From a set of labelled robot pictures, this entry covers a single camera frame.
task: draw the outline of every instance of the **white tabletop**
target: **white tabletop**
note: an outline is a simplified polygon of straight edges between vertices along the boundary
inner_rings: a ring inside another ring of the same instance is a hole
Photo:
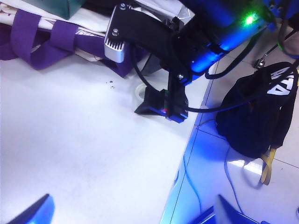
[[[1,62],[1,223],[50,193],[53,224],[157,224],[196,115],[134,113],[141,81],[70,56],[36,71]],[[149,78],[166,87],[166,71]],[[208,81],[187,86],[198,107]]]

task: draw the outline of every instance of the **green box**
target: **green box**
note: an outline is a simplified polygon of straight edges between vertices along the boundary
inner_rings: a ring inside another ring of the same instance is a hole
[[[31,5],[68,20],[86,0],[24,0]]]

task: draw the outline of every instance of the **purple fabric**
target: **purple fabric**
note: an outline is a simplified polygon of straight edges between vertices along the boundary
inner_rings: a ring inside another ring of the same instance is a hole
[[[78,26],[64,21],[56,21],[52,31],[38,30],[40,18],[18,10],[10,34],[7,26],[0,26],[0,60],[20,57],[33,68],[43,69],[72,54],[76,47],[103,58],[101,61],[121,77],[132,70],[129,49],[126,49],[124,62],[115,63],[105,57],[104,37],[76,35]],[[140,61],[146,54],[145,50],[138,48],[137,60]]]
[[[10,38],[10,28],[6,25],[0,26],[0,53],[1,60],[11,60],[17,58],[18,56],[14,53],[11,45],[9,43]]]
[[[50,44],[74,52],[75,33],[77,29],[77,25],[57,20],[51,32]]]
[[[11,46],[15,54],[35,69],[44,69],[71,54],[67,50],[51,46],[49,41],[31,53],[40,18],[39,15],[18,10],[10,35]]]

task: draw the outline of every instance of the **black cable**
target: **black cable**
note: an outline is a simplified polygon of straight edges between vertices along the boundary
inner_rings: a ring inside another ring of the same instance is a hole
[[[284,52],[289,57],[294,58],[294,59],[299,59],[299,55],[291,54],[290,52],[288,52],[285,49],[285,33],[286,33],[287,27],[288,27],[288,20],[283,19],[281,27],[279,29],[279,33],[278,33],[278,46],[282,50],[282,52]]]
[[[143,83],[151,88],[156,90],[143,76],[143,74],[141,73],[141,71],[139,70],[138,66],[137,66],[137,61],[136,61],[136,56],[135,56],[135,49],[134,49],[134,45],[131,45],[130,48],[130,56],[131,56],[131,62],[132,65],[136,71],[136,73],[138,74],[139,78],[143,81]],[[277,84],[279,84],[282,80],[284,80],[291,72],[293,69],[296,69],[299,66],[299,59],[297,59],[290,68],[288,68],[283,74],[281,74],[281,76],[279,78],[276,78],[272,83],[270,83],[269,85],[261,88],[259,91],[257,91],[255,94],[248,96],[248,97],[244,97],[243,99],[233,102],[231,104],[227,104],[224,106],[219,106],[219,107],[215,107],[215,108],[209,108],[209,109],[199,109],[199,108],[192,108],[192,107],[188,107],[185,105],[179,105],[176,102],[171,101],[169,98],[167,98],[167,100],[169,100],[171,103],[184,108],[187,111],[190,112],[197,112],[197,113],[208,113],[208,112],[221,112],[221,111],[226,111],[226,110],[230,110],[236,107],[239,107],[241,105],[244,105],[256,98],[258,98],[260,95],[263,95],[265,92],[267,92],[268,90],[272,89],[274,86],[276,86]]]
[[[227,75],[232,69],[234,69],[249,54],[249,52],[253,49],[253,47],[255,46],[258,39],[263,34],[263,31],[264,31],[264,29],[262,31],[260,31],[259,33],[255,34],[251,38],[251,40],[248,43],[248,45],[246,46],[246,48],[238,55],[238,57],[235,58],[235,60],[223,72],[220,72],[220,73],[214,74],[214,75],[210,75],[209,69],[208,69],[205,72],[206,79],[218,79],[218,78],[221,78],[221,77]]]

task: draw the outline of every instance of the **cable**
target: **cable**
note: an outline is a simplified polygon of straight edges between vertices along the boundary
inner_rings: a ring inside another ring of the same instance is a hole
[[[235,191],[235,187],[233,185],[233,182],[232,182],[232,180],[230,178],[230,175],[229,175],[229,172],[228,172],[228,153],[229,153],[229,149],[230,148],[228,148],[228,151],[226,152],[226,155],[225,155],[224,170],[225,170],[226,177],[228,178],[229,184],[232,187],[232,190],[233,190],[233,193],[234,193],[234,196],[235,196],[235,201],[237,202],[237,205],[239,207],[240,212],[244,215],[244,212],[243,212],[243,210],[240,206],[240,203],[239,203],[239,200],[238,200],[238,197],[237,197],[237,193]]]
[[[134,49],[134,45],[131,44],[130,45],[130,57],[131,57],[131,62],[132,65],[137,73],[137,75],[139,76],[139,78],[143,81],[143,83],[153,89],[156,90],[143,76],[143,74],[141,73],[141,71],[139,70],[138,66],[137,66],[137,61],[136,61],[136,56],[135,56],[135,49]],[[299,66],[299,59],[297,59],[290,68],[288,68],[284,73],[282,73],[280,75],[279,78],[276,78],[272,83],[270,83],[269,85],[261,88],[259,91],[257,91],[255,94],[248,96],[248,97],[244,97],[243,99],[233,102],[231,104],[227,104],[227,105],[223,105],[223,106],[219,106],[219,107],[215,107],[215,108],[209,108],[209,109],[199,109],[199,108],[192,108],[192,107],[188,107],[185,105],[180,105],[177,104],[176,102],[171,101],[171,99],[167,98],[167,100],[169,100],[171,103],[175,104],[176,106],[179,106],[181,108],[184,108],[187,111],[190,112],[197,112],[197,113],[208,113],[208,112],[221,112],[221,111],[226,111],[226,110],[230,110],[236,107],[239,107],[241,105],[244,105],[256,98],[258,98],[260,95],[264,94],[265,92],[267,92],[268,90],[272,89],[274,86],[276,86],[277,84],[279,84],[282,80],[284,80],[291,72],[293,69],[296,69]]]
[[[279,33],[278,33],[278,46],[282,50],[282,52],[284,52],[289,57],[298,59],[299,55],[291,54],[290,52],[288,52],[285,49],[285,33],[286,33],[287,27],[288,27],[288,19],[283,19],[281,27],[279,29]]]
[[[255,34],[251,38],[251,40],[248,43],[248,45],[246,46],[246,48],[238,55],[238,57],[235,58],[235,60],[223,72],[220,72],[220,73],[214,74],[214,75],[210,75],[209,74],[209,69],[208,69],[205,72],[206,79],[218,79],[218,78],[221,78],[221,77],[225,76],[226,74],[228,74],[232,69],[234,69],[249,54],[249,52],[253,49],[253,47],[255,46],[256,42],[258,41],[258,39],[263,34],[263,31],[264,31],[264,29],[261,32]]]
[[[190,184],[192,190],[194,191],[194,193],[196,194],[196,197],[197,197],[198,202],[199,202],[199,211],[201,213],[200,196],[199,196],[199,194],[198,194],[198,192],[197,192],[197,190],[196,190],[196,188],[195,188],[195,186],[194,186],[193,182],[191,181],[190,176],[188,174],[188,171],[187,171],[187,168],[186,168],[186,163],[185,163],[185,155],[183,155],[183,164],[184,164],[184,168],[185,168],[185,173],[186,173],[187,181],[189,182],[189,184]]]

